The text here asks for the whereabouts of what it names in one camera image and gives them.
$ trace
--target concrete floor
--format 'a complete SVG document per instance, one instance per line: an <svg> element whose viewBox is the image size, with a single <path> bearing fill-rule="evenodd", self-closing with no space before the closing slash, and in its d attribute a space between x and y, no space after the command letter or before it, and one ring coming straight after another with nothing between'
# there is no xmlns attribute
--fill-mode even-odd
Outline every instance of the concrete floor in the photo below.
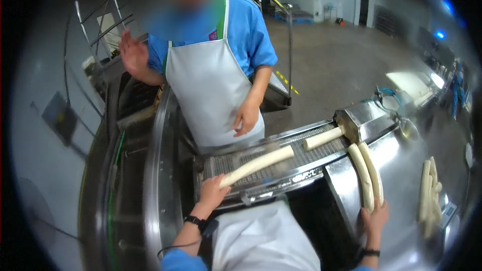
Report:
<svg viewBox="0 0 482 271"><path fill-rule="evenodd" d="M266 17L269 37L278 55L274 71L288 75L288 26ZM418 55L380 31L335 24L293 25L292 106L266 112L265 135L279 134L331 118L336 109L370 98L375 85L390 87L385 74L422 70Z"/></svg>

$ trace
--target metal mesh belt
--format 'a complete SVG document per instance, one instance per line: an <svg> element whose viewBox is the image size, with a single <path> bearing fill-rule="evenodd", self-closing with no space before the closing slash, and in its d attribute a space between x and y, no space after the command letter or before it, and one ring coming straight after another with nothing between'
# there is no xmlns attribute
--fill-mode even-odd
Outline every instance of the metal mesh belt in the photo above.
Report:
<svg viewBox="0 0 482 271"><path fill-rule="evenodd" d="M286 147L288 145L291 145L293 149L293 159L288 159L272 166L268 166L248 177L239 180L232 186L240 186L243 184L271 178L273 177L273 174L279 174L283 171L290 171L299 166L304 166L318 159L324 158L330 154L336 153L350 145L348 139L342 136L335 139L334 141L322 145L321 147L315 148L308 152L305 151L305 149L303 148L303 140L305 138L323 133L335 127L336 123L328 123L313 130L305 131L298 135L292 135L270 144L249 148L236 153L210 157L204 163L204 172L202 173L202 179L208 179L222 173L227 174L236 170L250 160L255 159L256 157L275 151L277 149L280 149L281 147Z"/></svg>

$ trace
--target white apron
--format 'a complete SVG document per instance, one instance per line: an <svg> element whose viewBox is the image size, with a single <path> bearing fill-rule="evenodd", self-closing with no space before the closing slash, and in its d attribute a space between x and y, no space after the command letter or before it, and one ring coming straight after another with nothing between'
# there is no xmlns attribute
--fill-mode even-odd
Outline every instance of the white apron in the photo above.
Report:
<svg viewBox="0 0 482 271"><path fill-rule="evenodd" d="M213 271L320 271L305 232L284 201L216 218Z"/></svg>
<svg viewBox="0 0 482 271"><path fill-rule="evenodd" d="M227 42L229 0L224 1L224 19L217 26L218 40L179 47L173 47L169 41L165 63L167 82L200 148L264 138L261 111L255 127L247 134L235 138L236 132L231 129L252 84Z"/></svg>

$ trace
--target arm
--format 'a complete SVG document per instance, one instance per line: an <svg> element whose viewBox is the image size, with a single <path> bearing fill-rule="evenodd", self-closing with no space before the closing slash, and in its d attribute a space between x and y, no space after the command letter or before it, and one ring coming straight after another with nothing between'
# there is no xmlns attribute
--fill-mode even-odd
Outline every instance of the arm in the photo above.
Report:
<svg viewBox="0 0 482 271"><path fill-rule="evenodd" d="M164 83L164 77L148 66L148 47L138 39L131 38L128 30L122 33L119 51L124 67L134 78L151 86L159 86Z"/></svg>
<svg viewBox="0 0 482 271"><path fill-rule="evenodd" d="M255 78L253 87L248 94L247 100L252 100L259 107L265 97L266 88L268 88L269 79L273 72L272 66L260 65L255 69Z"/></svg>
<svg viewBox="0 0 482 271"><path fill-rule="evenodd" d="M380 241L382 237L382 229L385 223L389 219L389 206L386 201L379 207L378 198L375 198L375 208L370 214L366 208L361 209L362 219L365 225L366 231L366 250L380 251ZM368 267L373 270L378 268L377 256L365 256L361 260L358 267Z"/></svg>
<svg viewBox="0 0 482 271"><path fill-rule="evenodd" d="M155 69L152 69L147 65L138 69L137 72L131 73L131 75L147 85L160 86L164 84L164 77Z"/></svg>
<svg viewBox="0 0 482 271"><path fill-rule="evenodd" d="M235 137L250 132L258 121L259 106L263 102L273 65L278 61L263 15L258 8L252 7L249 22L250 36L247 51L251 65L255 68L255 77L250 93L236 114L236 120L232 126L232 129L236 131Z"/></svg>
<svg viewBox="0 0 482 271"><path fill-rule="evenodd" d="M221 190L219 189L219 185L223 178L224 174L209 178L202 183L200 193L201 198L191 211L191 216L197 217L200 220L206 220L213 210L219 206L221 201L223 201L224 196L231 191L231 187L229 186ZM193 245L180 248L186 251L190 256L196 256L198 254L200 242L201 233L199 232L198 226L190 222L185 222L174 240L173 246L194 243Z"/></svg>

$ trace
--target blue shirt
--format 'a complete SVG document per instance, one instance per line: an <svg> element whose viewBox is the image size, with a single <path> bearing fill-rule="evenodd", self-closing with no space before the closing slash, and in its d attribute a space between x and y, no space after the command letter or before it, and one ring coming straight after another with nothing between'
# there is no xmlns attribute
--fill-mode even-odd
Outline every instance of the blue shirt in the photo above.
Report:
<svg viewBox="0 0 482 271"><path fill-rule="evenodd" d="M251 77L260 65L274 66L278 61L273 45L269 40L263 15L252 0L229 0L227 42L243 70ZM173 46L183 46L209 41L208 34L197 40L173 42ZM162 63L167 53L168 41L149 35L148 66L162 73Z"/></svg>
<svg viewBox="0 0 482 271"><path fill-rule="evenodd" d="M199 256L189 256L184 250L170 250L160 261L162 271L207 271L208 268ZM372 268L358 266L352 271L374 271Z"/></svg>

